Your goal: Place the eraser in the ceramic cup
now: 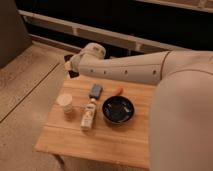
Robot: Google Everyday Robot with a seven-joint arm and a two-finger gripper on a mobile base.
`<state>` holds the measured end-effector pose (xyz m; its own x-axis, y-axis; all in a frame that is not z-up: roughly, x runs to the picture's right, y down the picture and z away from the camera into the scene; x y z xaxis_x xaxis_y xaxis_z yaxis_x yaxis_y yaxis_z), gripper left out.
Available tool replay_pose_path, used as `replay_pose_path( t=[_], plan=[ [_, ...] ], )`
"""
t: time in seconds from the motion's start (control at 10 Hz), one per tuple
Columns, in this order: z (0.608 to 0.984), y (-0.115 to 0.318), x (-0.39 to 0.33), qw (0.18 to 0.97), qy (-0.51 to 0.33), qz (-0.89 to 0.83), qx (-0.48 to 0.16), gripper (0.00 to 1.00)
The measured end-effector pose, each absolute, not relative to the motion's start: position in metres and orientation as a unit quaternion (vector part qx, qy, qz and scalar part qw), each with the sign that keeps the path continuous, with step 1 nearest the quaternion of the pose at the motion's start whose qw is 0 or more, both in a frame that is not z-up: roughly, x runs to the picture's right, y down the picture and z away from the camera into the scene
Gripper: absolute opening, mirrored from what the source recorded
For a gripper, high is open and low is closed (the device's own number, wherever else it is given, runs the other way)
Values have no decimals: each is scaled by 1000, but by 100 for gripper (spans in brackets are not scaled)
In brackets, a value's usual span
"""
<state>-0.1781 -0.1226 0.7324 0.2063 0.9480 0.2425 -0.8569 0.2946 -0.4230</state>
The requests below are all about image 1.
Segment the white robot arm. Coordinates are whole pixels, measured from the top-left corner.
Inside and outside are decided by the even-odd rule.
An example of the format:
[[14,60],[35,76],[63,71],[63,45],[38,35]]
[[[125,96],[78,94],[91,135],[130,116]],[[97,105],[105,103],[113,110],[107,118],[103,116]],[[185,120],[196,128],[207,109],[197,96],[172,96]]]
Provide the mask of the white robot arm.
[[213,51],[107,59],[97,43],[65,57],[72,75],[156,87],[149,111],[150,171],[213,171]]

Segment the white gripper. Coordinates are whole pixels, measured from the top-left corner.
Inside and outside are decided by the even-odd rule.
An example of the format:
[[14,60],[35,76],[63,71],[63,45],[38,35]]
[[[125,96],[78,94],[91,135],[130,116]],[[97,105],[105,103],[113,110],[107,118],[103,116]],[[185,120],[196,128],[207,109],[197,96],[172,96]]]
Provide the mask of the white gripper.
[[65,70],[68,71],[71,79],[79,76],[79,63],[81,59],[81,54],[69,54],[64,56]]

